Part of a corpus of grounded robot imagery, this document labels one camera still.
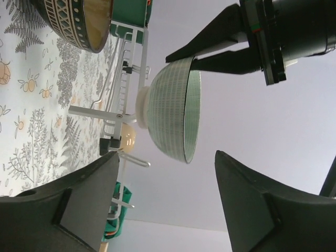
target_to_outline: plant pattern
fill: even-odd
[[[102,121],[69,115],[68,108],[98,99],[116,41],[109,38],[100,54],[82,52],[53,33],[28,1],[0,0],[0,141],[6,144],[0,196],[43,185],[99,157]],[[27,41],[33,36],[36,41]]]
[[[26,53],[32,45],[43,45],[35,30],[47,26],[29,0],[7,0],[6,9],[12,23],[5,29],[5,34],[15,34],[21,41],[15,48],[16,53]]]

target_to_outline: table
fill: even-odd
[[[59,38],[29,0],[0,0],[0,195],[15,196],[99,157],[102,121],[68,108],[90,107],[112,80],[115,44],[110,36],[101,53],[82,51]]]

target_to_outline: white tablecloth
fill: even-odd
[[[0,195],[15,196],[99,157],[102,121],[71,116],[68,108],[98,98],[115,43],[110,37],[100,54],[81,51],[28,0],[0,0]]]

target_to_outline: tablecloth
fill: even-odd
[[[99,157],[102,121],[68,108],[90,107],[112,80],[115,44],[109,37],[101,53],[82,51],[59,38],[29,0],[0,0],[0,195],[15,196]]]

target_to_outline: brown bowl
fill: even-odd
[[[53,31],[70,44],[99,53],[110,31],[113,0],[30,0]]]

